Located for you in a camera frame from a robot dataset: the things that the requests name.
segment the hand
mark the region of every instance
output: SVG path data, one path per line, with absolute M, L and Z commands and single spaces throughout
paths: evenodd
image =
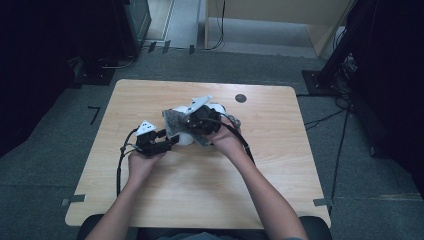
M 221 117 L 221 122 L 234 127 L 231 121 L 226 117 Z M 221 126 L 217 133 L 211 133 L 204 137 L 211 141 L 214 146 L 230 160 L 236 155 L 245 154 L 240 140 L 225 126 Z
M 133 151 L 128 156 L 129 177 L 128 183 L 140 188 L 143 182 L 152 172 L 156 163 L 165 156 L 166 153 L 158 154 L 147 158 L 137 151 Z

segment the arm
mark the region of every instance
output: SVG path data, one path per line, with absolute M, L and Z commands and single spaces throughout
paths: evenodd
M 128 182 L 87 239 L 125 239 L 134 212 L 137 195 L 143 188 L 154 165 L 165 154 L 147 159 L 134 151 L 128 157 Z
M 269 238 L 308 239 L 296 212 L 252 163 L 239 140 L 225 127 L 206 137 L 240 172 Z

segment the right hand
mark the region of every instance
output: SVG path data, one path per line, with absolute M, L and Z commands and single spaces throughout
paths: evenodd
M 234 127 L 231 121 L 226 117 L 221 117 L 221 122 Z M 211 133 L 204 137 L 211 141 L 213 145 L 230 160 L 236 155 L 246 154 L 239 139 L 225 126 L 221 126 L 217 133 Z

